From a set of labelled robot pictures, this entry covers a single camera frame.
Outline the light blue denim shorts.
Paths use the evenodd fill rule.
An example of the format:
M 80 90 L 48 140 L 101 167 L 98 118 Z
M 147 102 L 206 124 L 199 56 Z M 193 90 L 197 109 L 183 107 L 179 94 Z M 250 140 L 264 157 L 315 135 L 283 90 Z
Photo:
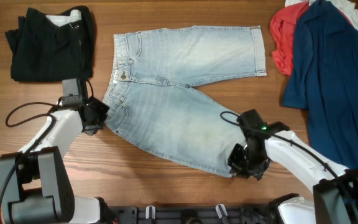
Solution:
M 266 76 L 259 26 L 191 26 L 114 36 L 106 126 L 141 150 L 223 177 L 245 138 L 199 87 Z

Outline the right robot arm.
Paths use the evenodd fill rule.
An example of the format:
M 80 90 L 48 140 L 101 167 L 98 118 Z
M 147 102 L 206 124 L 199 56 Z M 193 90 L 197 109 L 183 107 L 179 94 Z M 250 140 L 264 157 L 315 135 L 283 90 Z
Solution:
M 236 175 L 261 179 L 271 162 L 281 164 L 313 194 L 287 194 L 244 209 L 247 223 L 358 223 L 358 168 L 338 164 L 300 140 L 281 123 L 268 124 L 256 110 L 236 116 L 245 137 L 227 161 Z

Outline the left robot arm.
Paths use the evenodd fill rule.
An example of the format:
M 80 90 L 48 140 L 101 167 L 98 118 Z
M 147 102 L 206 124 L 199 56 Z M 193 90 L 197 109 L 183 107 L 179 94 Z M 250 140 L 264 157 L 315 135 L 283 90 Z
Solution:
M 63 163 L 75 138 L 102 129 L 109 107 L 89 80 L 62 82 L 63 96 L 47 121 L 17 152 L 0 157 L 0 223 L 118 223 L 100 198 L 76 196 Z

